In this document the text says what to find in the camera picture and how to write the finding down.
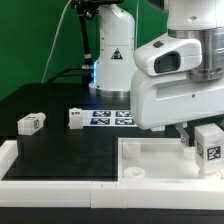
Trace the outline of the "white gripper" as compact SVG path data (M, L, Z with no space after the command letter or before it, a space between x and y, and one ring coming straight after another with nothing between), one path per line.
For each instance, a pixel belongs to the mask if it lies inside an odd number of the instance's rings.
M190 70L202 62L198 40L157 38L135 50L134 62L130 106L139 128L177 123L181 143L188 147L190 136L181 122L224 114L224 78L190 79Z

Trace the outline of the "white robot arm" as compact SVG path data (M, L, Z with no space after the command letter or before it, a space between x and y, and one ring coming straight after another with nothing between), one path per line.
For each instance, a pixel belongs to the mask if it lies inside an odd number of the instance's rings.
M135 21L100 3L100 56L92 93L130 97L141 129L224 114L224 0L148 0L168 13L167 31L134 47Z

